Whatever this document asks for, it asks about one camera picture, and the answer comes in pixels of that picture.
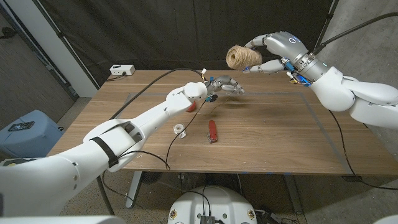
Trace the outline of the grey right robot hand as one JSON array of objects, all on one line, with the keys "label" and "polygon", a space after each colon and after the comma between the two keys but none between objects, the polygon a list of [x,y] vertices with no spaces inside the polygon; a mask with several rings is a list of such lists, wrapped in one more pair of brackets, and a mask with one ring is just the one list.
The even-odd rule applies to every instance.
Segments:
[{"label": "grey right robot hand", "polygon": [[247,67],[243,69],[244,73],[276,73],[287,69],[288,62],[299,75],[315,82],[329,70],[327,65],[309,53],[300,39],[289,32],[260,35],[245,45],[250,49],[260,46],[265,46],[270,53],[280,56],[281,59]]}]

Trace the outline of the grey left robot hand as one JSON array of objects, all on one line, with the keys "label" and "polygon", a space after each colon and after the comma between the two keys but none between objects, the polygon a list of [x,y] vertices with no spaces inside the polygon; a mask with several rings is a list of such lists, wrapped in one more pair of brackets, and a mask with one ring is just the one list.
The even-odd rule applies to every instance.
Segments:
[{"label": "grey left robot hand", "polygon": [[214,102],[217,100],[218,95],[215,93],[221,90],[228,91],[234,94],[243,95],[245,93],[243,87],[233,78],[228,75],[220,76],[216,79],[211,77],[210,81],[205,81],[208,94],[206,97],[207,102]]}]

